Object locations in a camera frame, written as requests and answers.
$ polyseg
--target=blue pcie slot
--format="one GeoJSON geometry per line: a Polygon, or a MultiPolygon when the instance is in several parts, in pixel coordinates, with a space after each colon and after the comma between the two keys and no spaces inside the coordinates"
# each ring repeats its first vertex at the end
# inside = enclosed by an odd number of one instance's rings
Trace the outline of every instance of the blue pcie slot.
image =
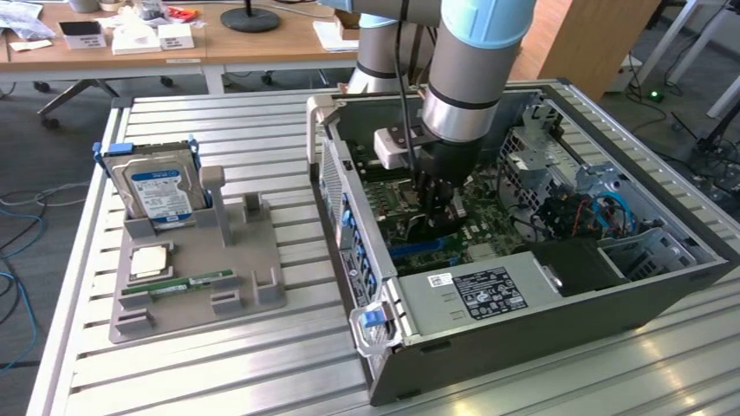
{"type": "Polygon", "coordinates": [[[424,253],[425,251],[436,251],[444,249],[445,238],[437,238],[436,240],[425,241],[416,244],[405,244],[388,249],[390,253],[390,258],[397,259],[400,257],[410,256],[412,254],[424,253]]]}

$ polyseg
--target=power supply label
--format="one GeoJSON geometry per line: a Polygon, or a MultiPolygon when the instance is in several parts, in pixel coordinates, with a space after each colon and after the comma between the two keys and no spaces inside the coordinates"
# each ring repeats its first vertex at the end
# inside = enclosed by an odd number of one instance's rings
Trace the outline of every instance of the power supply label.
{"type": "Polygon", "coordinates": [[[178,189],[182,181],[176,169],[136,173],[130,176],[136,194],[146,211],[146,217],[157,223],[181,221],[193,213],[186,193],[178,189]]]}
{"type": "Polygon", "coordinates": [[[526,307],[524,296],[502,267],[453,277],[452,282],[466,311],[477,321],[526,307]]]}

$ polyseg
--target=black lamp base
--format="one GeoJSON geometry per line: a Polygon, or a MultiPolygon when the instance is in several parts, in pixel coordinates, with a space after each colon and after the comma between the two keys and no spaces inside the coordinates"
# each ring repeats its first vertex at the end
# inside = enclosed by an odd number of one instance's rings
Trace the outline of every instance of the black lamp base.
{"type": "Polygon", "coordinates": [[[222,12],[221,23],[238,32],[258,33],[280,26],[280,17],[264,9],[252,9],[252,16],[248,16],[246,9],[240,8],[222,12]]]}

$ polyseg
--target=white box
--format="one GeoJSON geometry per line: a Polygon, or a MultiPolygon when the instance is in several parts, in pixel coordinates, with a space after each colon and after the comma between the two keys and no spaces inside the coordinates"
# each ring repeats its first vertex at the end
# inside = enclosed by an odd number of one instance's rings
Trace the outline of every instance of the white box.
{"type": "Polygon", "coordinates": [[[605,90],[606,93],[620,93],[626,89],[628,84],[634,79],[634,74],[640,72],[640,68],[642,68],[642,62],[633,56],[632,59],[629,55],[624,58],[622,65],[616,74],[616,78],[613,78],[612,85],[605,90]]]}
{"type": "Polygon", "coordinates": [[[160,45],[164,50],[189,49],[196,47],[189,24],[162,24],[158,28],[160,45]]]}
{"type": "Polygon", "coordinates": [[[97,22],[60,22],[69,49],[105,48],[105,35],[97,22]]]}
{"type": "Polygon", "coordinates": [[[113,31],[113,55],[160,52],[160,39],[145,25],[118,26],[113,31]]]}

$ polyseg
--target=robotic arm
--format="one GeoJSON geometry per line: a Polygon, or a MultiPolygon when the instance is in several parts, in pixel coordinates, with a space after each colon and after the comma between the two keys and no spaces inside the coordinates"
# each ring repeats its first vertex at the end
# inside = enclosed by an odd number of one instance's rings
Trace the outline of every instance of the robotic arm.
{"type": "Polygon", "coordinates": [[[532,24],[536,0],[318,0],[364,13],[360,57],[350,93],[397,91],[393,70],[397,19],[440,26],[433,50],[422,125],[412,137],[416,161],[408,159],[398,129],[376,132],[374,150],[385,168],[416,166],[416,191],[430,234],[444,234],[465,215],[456,193],[474,169],[482,137],[532,24]]]}

